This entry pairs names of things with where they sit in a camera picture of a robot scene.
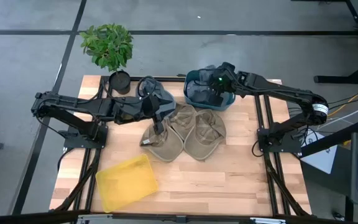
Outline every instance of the green plant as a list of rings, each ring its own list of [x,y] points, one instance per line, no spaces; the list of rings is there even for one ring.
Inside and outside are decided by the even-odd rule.
[[[80,35],[84,38],[81,44],[84,54],[92,56],[92,62],[97,66],[108,67],[109,72],[116,72],[120,66],[126,67],[128,59],[132,58],[133,37],[121,25],[91,26]]]

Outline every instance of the wooden tabletop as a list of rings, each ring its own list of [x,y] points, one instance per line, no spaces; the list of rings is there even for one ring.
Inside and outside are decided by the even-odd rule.
[[[100,78],[99,75],[85,75],[78,97],[89,99],[95,95]],[[131,83],[131,92],[128,95],[134,96],[136,84],[137,82]],[[182,82],[163,82],[163,85],[176,101],[185,101]],[[270,98],[270,103],[274,121],[282,122],[289,118],[285,101]],[[263,97],[261,97],[261,104],[266,124]],[[272,215],[264,160],[251,154],[258,128],[254,97],[236,97],[234,104],[226,111],[218,111],[218,115],[226,125],[226,140],[221,142],[204,162],[193,159],[183,151],[173,162],[166,163],[142,149],[139,141],[146,127],[152,123],[151,120],[125,125],[108,123],[108,140],[102,150],[98,170],[115,166],[139,154],[146,154],[158,182],[158,192],[122,207],[116,212]],[[77,116],[84,120],[90,119],[86,114],[77,114]],[[50,208],[59,206],[77,184],[84,151],[84,149],[74,149],[62,160]],[[302,208],[311,213],[299,161],[289,153],[281,153],[280,156],[286,186]],[[80,208],[84,207],[87,191],[86,185]],[[279,192],[276,186],[279,212],[283,213]],[[103,212],[97,186],[95,186],[91,211]]]

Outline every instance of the yellow bin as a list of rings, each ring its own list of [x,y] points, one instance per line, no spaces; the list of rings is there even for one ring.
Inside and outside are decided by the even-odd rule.
[[[104,212],[112,212],[158,190],[145,154],[96,174]]]

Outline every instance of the blue bowl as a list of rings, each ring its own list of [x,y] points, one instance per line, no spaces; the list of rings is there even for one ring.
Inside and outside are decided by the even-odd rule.
[[[185,100],[187,104],[193,105],[194,107],[198,108],[204,108],[204,109],[211,109],[211,110],[217,110],[217,111],[224,111],[229,108],[230,105],[234,103],[234,100],[236,100],[236,96],[233,93],[229,93],[229,98],[227,99],[226,104],[223,104],[222,106],[213,106],[213,105],[207,105],[203,103],[194,103],[191,99],[187,97],[187,84],[193,80],[199,81],[200,80],[200,71],[193,70],[186,75],[185,79],[185,89],[183,90],[183,93],[185,94]]]

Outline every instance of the gray floor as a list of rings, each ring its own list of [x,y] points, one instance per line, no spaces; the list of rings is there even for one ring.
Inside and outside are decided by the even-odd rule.
[[[80,0],[0,0],[0,29],[72,28]],[[88,1],[80,29],[107,22],[132,30],[352,30],[353,18],[344,3],[289,0],[229,1]],[[38,91],[51,90],[68,36],[0,36],[0,215],[9,212],[38,123],[30,107]],[[76,96],[87,75],[108,75],[80,49],[77,37],[60,94]],[[228,61],[237,69],[282,79],[309,89],[328,101],[353,95],[358,85],[319,85],[315,75],[348,75],[358,69],[358,41],[350,37],[272,37],[221,35],[135,35],[131,75],[173,76]],[[345,107],[337,116],[358,108]],[[358,115],[348,119],[358,121]],[[335,131],[349,125],[337,122]],[[65,129],[52,121],[51,126]],[[48,131],[25,202],[25,213],[47,211],[57,174],[63,139]],[[315,215],[331,218],[344,211],[344,197],[306,179]],[[355,208],[358,221],[358,206]]]

